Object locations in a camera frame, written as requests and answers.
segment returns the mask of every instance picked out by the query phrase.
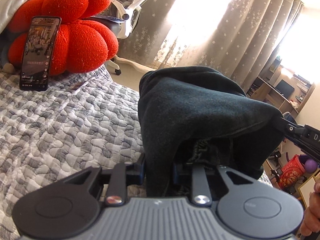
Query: gray and white checkered quilt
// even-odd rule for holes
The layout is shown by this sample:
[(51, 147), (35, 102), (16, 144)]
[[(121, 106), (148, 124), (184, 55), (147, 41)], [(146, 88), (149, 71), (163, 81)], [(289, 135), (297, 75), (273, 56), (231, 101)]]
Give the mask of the gray and white checkered quilt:
[[(88, 166), (137, 160), (138, 100), (104, 66), (51, 78), (44, 92), (21, 91), (18, 76), (0, 73), (0, 239), (18, 238), (11, 212), (28, 192)], [(130, 187), (129, 194), (145, 191)]]

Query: phone screen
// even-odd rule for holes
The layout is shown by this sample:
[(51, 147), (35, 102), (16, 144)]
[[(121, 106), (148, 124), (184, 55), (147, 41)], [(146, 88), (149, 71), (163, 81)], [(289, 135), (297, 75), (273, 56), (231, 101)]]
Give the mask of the phone screen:
[(20, 89), (47, 90), (51, 56), (60, 22), (59, 17), (32, 19), (23, 52)]

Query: person's hand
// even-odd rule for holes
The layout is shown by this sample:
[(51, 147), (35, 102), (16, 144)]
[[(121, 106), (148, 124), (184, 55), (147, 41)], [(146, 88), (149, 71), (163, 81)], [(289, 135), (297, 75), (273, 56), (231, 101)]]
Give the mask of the person's hand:
[(304, 219), (300, 227), (303, 236), (310, 236), (312, 232), (320, 231), (320, 180), (316, 181), (315, 192), (310, 195), (309, 207), (304, 212)]

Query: red bucket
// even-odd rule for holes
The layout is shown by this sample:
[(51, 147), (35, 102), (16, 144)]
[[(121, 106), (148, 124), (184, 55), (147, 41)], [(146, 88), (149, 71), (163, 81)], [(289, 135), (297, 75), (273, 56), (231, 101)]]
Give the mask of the red bucket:
[(294, 184), (305, 173), (304, 167), (299, 161), (299, 155), (295, 155), (283, 168), (280, 182), (281, 189)]

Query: desk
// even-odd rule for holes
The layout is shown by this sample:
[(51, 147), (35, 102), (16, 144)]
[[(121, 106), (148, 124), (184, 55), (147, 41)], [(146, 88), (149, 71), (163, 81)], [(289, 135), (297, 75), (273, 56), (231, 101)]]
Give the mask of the desk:
[(262, 78), (258, 78), (263, 81), (263, 84), (252, 94), (250, 98), (258, 101), (264, 101), (267, 99), (272, 105), (278, 108), (281, 113), (289, 112), (293, 118), (296, 118), (298, 111), (293, 107), (293, 105), (291, 105), (290, 101)]

